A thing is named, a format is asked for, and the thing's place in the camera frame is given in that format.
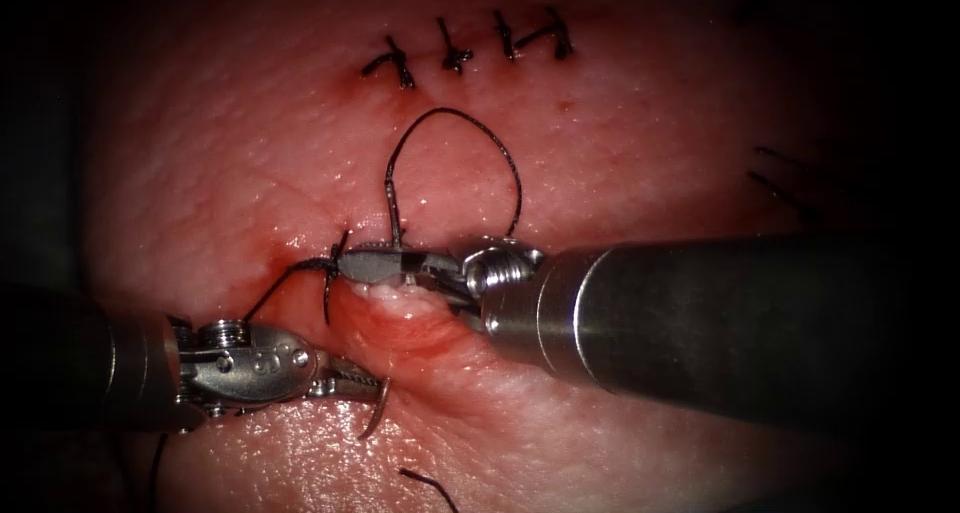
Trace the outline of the left arm needle driver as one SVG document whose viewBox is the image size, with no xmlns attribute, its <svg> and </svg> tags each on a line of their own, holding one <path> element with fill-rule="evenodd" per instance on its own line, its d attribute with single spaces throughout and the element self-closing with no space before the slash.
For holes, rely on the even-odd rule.
<svg viewBox="0 0 960 513">
<path fill-rule="evenodd" d="M 174 327 L 180 351 L 178 401 L 211 418 L 333 393 L 327 353 L 279 327 L 239 319 L 197 330 Z"/>
</svg>

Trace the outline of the left arm needle driver jaw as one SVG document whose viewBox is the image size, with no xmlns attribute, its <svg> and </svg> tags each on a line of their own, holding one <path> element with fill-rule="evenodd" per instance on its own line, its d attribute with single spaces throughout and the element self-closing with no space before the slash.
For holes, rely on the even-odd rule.
<svg viewBox="0 0 960 513">
<path fill-rule="evenodd" d="M 360 381 L 344 377 L 318 379 L 308 390 L 308 398 L 375 404 L 381 397 L 383 385 L 382 381 L 376 379 Z"/>
<path fill-rule="evenodd" d="M 358 364 L 340 357 L 330 356 L 327 363 L 329 374 L 337 380 L 363 387 L 380 387 L 381 380 Z"/>
</svg>

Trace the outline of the right arm needle driver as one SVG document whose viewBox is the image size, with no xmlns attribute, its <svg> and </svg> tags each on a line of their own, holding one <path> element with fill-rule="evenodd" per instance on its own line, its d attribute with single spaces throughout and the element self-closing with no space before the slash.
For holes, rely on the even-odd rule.
<svg viewBox="0 0 960 513">
<path fill-rule="evenodd" d="M 459 266 L 454 275 L 463 303 L 452 305 L 467 327 L 483 327 L 481 304 L 492 288 L 531 280 L 546 259 L 541 249 L 511 237 L 472 235 L 449 248 Z"/>
</svg>

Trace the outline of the right arm needle driver jaw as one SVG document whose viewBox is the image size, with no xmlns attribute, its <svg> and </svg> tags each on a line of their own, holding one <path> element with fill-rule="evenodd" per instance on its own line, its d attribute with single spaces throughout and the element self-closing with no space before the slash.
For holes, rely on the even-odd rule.
<svg viewBox="0 0 960 513">
<path fill-rule="evenodd" d="M 464 309 L 474 305 L 474 296 L 460 278 L 441 273 L 415 273 L 413 283 L 421 288 L 438 294 L 452 309 Z"/>
<path fill-rule="evenodd" d="M 455 273 L 455 259 L 447 254 L 424 250 L 353 248 L 336 259 L 339 273 L 363 283 L 391 280 L 400 275 Z"/>
</svg>

